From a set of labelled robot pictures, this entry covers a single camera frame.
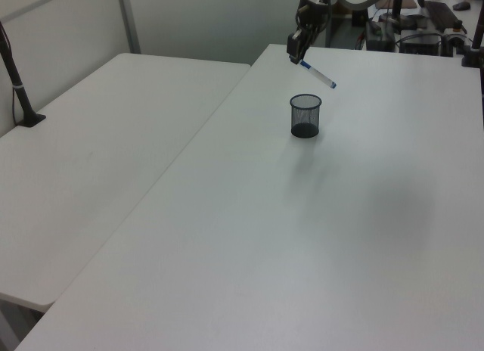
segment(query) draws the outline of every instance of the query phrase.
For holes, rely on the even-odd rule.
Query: black mesh pen holder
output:
[[[297,138],[312,138],[319,133],[321,99],[312,94],[296,95],[290,99],[292,107],[290,130]]]

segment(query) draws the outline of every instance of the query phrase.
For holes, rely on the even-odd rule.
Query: white table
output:
[[[45,311],[247,70],[121,54],[0,138],[0,299]]]
[[[478,70],[307,58],[337,89],[269,46],[18,351],[484,347]]]

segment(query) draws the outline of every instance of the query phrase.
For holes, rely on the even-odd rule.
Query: pen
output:
[[[328,85],[330,88],[334,89],[336,88],[336,83],[331,80],[329,77],[327,77],[326,75],[324,75],[323,73],[320,73],[319,71],[317,71],[314,67],[312,67],[310,64],[308,64],[307,62],[305,62],[304,60],[301,60],[301,62],[299,62],[301,64],[301,66],[304,66],[306,69],[309,70],[310,73],[312,73],[313,76],[317,77],[318,79],[320,79],[322,82],[324,82],[326,85]]]

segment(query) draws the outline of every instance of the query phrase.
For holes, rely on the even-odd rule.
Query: cable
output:
[[[361,50],[363,48],[363,42],[365,41],[365,31],[361,33],[356,39],[355,50]]]
[[[14,119],[14,125],[18,126],[18,123],[15,120],[15,89],[14,88],[12,88],[12,118]]]
[[[409,35],[404,37],[403,39],[399,39],[398,41],[395,42],[395,44],[399,44],[401,42],[407,41],[409,39],[416,39],[418,37],[424,37],[424,36],[438,36],[438,37],[443,37],[440,33],[416,33],[414,35]]]
[[[387,5],[388,7],[390,6],[390,0],[386,0],[386,2],[383,4],[383,6],[384,6],[384,7],[385,7],[386,5]],[[375,12],[375,14],[373,15],[373,17],[370,19],[370,22],[371,22],[372,20],[374,20],[374,18],[377,16],[377,13],[378,13],[379,11],[381,11],[381,8],[378,8],[378,9],[377,9],[377,11],[376,11],[376,12]]]
[[[381,33],[381,36],[380,36],[380,44],[381,44],[381,42],[383,41],[383,35],[385,35],[385,37],[386,37],[386,32],[387,32],[387,30],[388,30],[388,21],[389,21],[388,16],[389,16],[389,12],[390,12],[390,2],[391,2],[391,0],[386,1],[386,21],[385,21],[385,30],[384,30],[384,32],[382,32],[382,33]]]
[[[474,43],[474,41],[472,39],[470,39],[469,37],[467,37],[466,35],[461,35],[460,33],[449,33],[448,35],[445,35],[445,37],[464,37],[465,39],[468,39],[471,43]]]
[[[2,22],[0,22],[0,33],[5,38],[5,41],[8,45],[8,50],[10,52],[10,56],[12,55],[12,46],[10,44],[10,39],[8,39],[8,35],[5,32],[5,28],[3,27]],[[15,89],[12,87],[12,119],[14,120],[14,125],[17,126],[17,120],[15,119]]]
[[[327,9],[328,9],[328,13],[327,13],[326,25],[324,26],[325,29],[327,25],[331,22],[331,18],[333,17],[333,7],[331,7],[331,0],[327,0]]]

